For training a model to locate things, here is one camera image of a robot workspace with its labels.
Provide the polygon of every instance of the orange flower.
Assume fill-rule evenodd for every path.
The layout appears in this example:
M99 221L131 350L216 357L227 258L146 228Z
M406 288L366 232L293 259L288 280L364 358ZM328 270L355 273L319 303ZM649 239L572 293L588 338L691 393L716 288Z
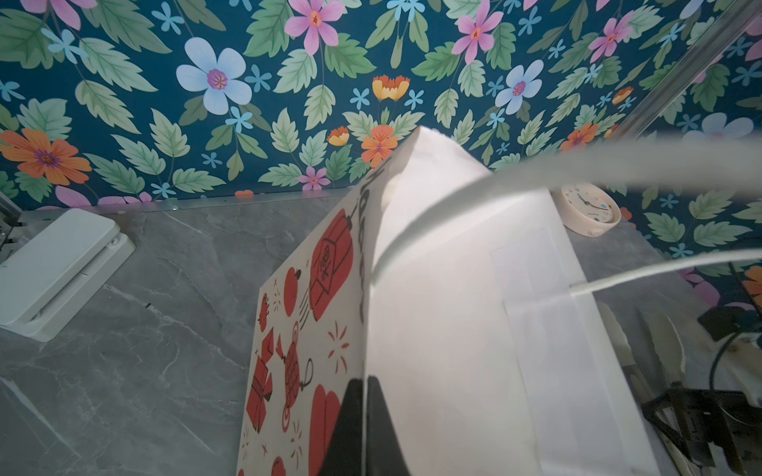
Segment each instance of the orange flower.
M410 78L397 76L395 79L389 79L384 75L380 78L373 78L373 93L379 101L389 98L393 101L405 96L410 87Z
M561 144L561 150L569 152L572 150L582 150L588 146L588 143L595 139L595 133L598 131L598 125L585 124L582 129L575 130L569 134L568 141Z
M328 143L335 145L336 147L346 145L347 141L349 141L349 129L344 126L341 126L338 129L333 129L331 133L328 134Z
M79 150L63 139L50 144L46 133L22 129L26 139L10 130L0 134L0 140L8 145L0 145L0 152L9 161L21 162L18 170L30 177L43 175L53 185L69 185L69 180L83 184L89 177L80 171L92 171L86 158L74 157Z
M394 129L391 126L376 126L370 131L370 137L363 139L362 154L363 162L370 162L371 168L381 165L392 154L392 149L397 146L397 138L392 136Z
M632 94L634 90L635 89L633 89L631 86L627 86L623 90L616 93L616 95L614 96L614 100L611 101L611 104L619 104L620 102L624 101Z
M762 267L752 266L745 274L751 281L744 281L744 288L754 296L754 302L762 306Z
M611 134L614 134L614 131L617 129L619 129L619 124L614 124L613 126L611 126L611 128L608 129L606 133L604 133L604 139L608 139L609 137L611 137Z

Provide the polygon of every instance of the clock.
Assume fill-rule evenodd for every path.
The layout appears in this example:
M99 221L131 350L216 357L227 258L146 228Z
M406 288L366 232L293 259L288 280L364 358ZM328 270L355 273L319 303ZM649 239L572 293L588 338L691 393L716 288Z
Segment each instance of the clock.
M576 184L551 192L564 226L584 236L601 236L622 219L619 207L593 184Z

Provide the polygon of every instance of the clock face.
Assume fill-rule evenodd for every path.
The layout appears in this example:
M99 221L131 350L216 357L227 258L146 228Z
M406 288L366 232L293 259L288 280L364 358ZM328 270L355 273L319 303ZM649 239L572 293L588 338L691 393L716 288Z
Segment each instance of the clock face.
M611 223L614 221L613 206L601 195L600 189L590 184L564 187L561 192L564 198L582 215L595 222Z

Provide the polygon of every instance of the wallpaper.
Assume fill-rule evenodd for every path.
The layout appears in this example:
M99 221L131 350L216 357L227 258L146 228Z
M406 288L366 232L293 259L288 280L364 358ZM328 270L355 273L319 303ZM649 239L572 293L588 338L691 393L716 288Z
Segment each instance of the wallpaper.
M672 103L646 133L682 135L687 141L734 140L762 128L762 17L759 17L693 84ZM713 101L696 99L710 81L722 94ZM749 202L733 190L709 190L687 196L680 190L628 192L610 184L622 214L667 259L695 256L762 244L762 200ZM741 283L762 305L762 267L759 262L737 263ZM710 305L752 309L727 264L680 272Z
M346 187L419 124L495 170L581 149L731 1L8 0L0 190L36 209Z

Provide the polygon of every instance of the blue flower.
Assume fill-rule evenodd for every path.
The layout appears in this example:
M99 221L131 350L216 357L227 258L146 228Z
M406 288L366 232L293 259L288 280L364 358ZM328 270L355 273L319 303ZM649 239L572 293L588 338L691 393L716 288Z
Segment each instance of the blue flower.
M510 14L514 8L521 8L521 0L505 0L503 8L507 8L508 14Z
M352 90L354 92L354 97L349 100L351 103L357 103L357 110L362 109L363 104L366 106L370 105L370 101L368 101L365 97L370 93L370 89L365 88L365 91L362 92L362 94L355 88Z
M206 155L206 154L201 154L201 157L206 159L202 163L204 165L211 165L212 168L217 168L217 164L222 164L222 162L223 162L223 161L218 161L217 160L217 152L212 152L210 156Z
M606 103L611 102L611 95L613 94L613 91L611 91L609 94L606 94L605 96L600 97L600 101L598 101L598 107L603 107L606 105Z
M239 0L230 0L230 6L238 6L238 2ZM251 2L249 0L241 0L241 2L243 2L243 8L245 8L246 11L251 11Z
M408 93L408 95L410 96L410 99L405 101L405 106L411 106L410 110L415 110L415 105L416 104L423 104L424 103L424 100L421 99L421 96L424 95L424 90L423 89L421 89L418 92L418 94L415 93L415 89L411 89L410 92Z
M733 55L736 56L743 56L746 54L746 49L751 46L751 41L746 41L746 37L741 35L740 38L738 38L738 41L735 42L735 45L728 46L728 49L725 51L728 52L728 58L732 58Z
M62 31L61 38L58 38L54 32L48 30L47 28L41 28L40 32L53 42L53 44L48 45L48 51L51 53L58 53L59 51L63 51L66 54L66 59L73 62L74 64L77 64L77 57L74 56L75 53L78 54L81 58L87 58L87 53L82 51L77 46L72 46L74 35L71 31Z
M550 47L550 54L548 55L548 58L558 58L561 51L566 50L566 46L564 46L564 40L559 40L558 44L555 46Z
M661 37L661 39L659 40L661 41L660 48L664 48L667 45L668 41L677 40L677 34L684 29L685 29L685 25L678 25L678 24L672 25L672 28L669 30L669 33Z
M178 35L180 34L180 28L178 27L179 24L185 23L185 20L182 17L173 17L172 16L172 10L169 8L169 4L167 2L162 2L162 10L164 13L161 13L160 11L152 11L151 14L158 18L159 20L163 21L162 23L162 31L169 31L169 27L174 30L175 33Z
M24 96L14 91L14 89L18 89L18 86L19 84L16 81L8 81L4 84L0 81L0 97L3 98L3 101L10 102L11 96L16 99L26 99Z
M537 13L537 6L532 7L532 11L529 12L529 18L521 18L519 20L519 25L523 25L521 29L519 30L519 36L523 35L523 32L527 32L527 35L532 34L532 25L538 24L540 20L543 19L543 17L535 17L534 15Z
M253 127L251 124L247 123L246 121L251 119L251 116L253 116L254 114L243 113L243 115L241 115L241 111L239 111L239 109L236 106L231 107L230 112L233 114L233 116L235 116L235 119L233 119L232 117L230 119L225 119L225 124L227 124L228 126L232 126L233 124L235 124L235 131L237 133L241 132L242 127L245 127L246 129L251 129Z
M266 72L263 75L259 74L259 66L257 65L251 65L251 73L253 76L246 76L243 78L244 81L247 83L254 83L254 92L258 93L260 88L264 88L265 91L270 90L270 85L267 83L267 80L272 78L272 74Z
M693 254L691 250L685 249L685 243L680 243L677 248L674 246L670 246L669 250L672 251L672 257L673 258L685 258L689 254Z
M624 102L623 102L623 103L621 103L621 104L619 105L619 107L618 107L618 109L620 110L620 112L622 112L622 111L624 111L625 109L627 109L627 108L631 107L631 106L632 106L632 103L634 103L634 102L636 101L636 99L638 99L638 98L637 98L637 97L632 97L632 96L630 96L630 97L628 97L627 99L625 99L625 100L624 100Z
M396 8L397 11L394 12L394 19L399 21L399 17L402 14L402 11L407 11L410 9L408 6L408 0L389 0L386 3L386 7L391 10L392 8Z
M161 186L156 184L151 184L151 187L154 187L156 190L153 191L154 195L161 195L164 198L169 198L170 195L177 195L178 193L174 190L169 190L169 184L164 182Z
M688 132L688 129L696 130L699 128L699 125L696 124L696 122L701 119L701 114L697 114L693 117L688 116L687 114L683 114L683 120L681 120L679 123L675 124L677 127L682 127L680 131L682 133Z
M490 81L487 83L487 86L489 86L489 89L487 90L487 95L490 94L492 97L495 97L498 95L498 91L501 89L505 89L505 86L503 85L503 76L501 75L500 78L498 78L497 81Z
M423 13L424 9L425 9L424 4L420 3L418 0L408 0L407 5L402 6L402 10L410 12L408 13L408 23L413 21L416 10Z
M589 83L590 81L593 81L595 78L597 78L600 69L603 67L603 63L601 63L600 66L590 65L590 70L584 74L584 82Z
M504 123L505 118L502 117L503 113L505 112L505 108L502 108L498 111L497 114L490 113L489 114L489 122L487 123L487 126L492 126L492 129L498 128L498 123Z
M660 198L659 201L661 202L661 208L667 207L669 209L672 209L673 205L677 205L679 203L671 193L667 195L667 198Z
M748 86L752 78L762 78L762 71L757 71L762 65L762 61L755 61L753 65L749 66L749 69L739 66L735 69L740 76L733 78L734 83L741 81L743 86Z

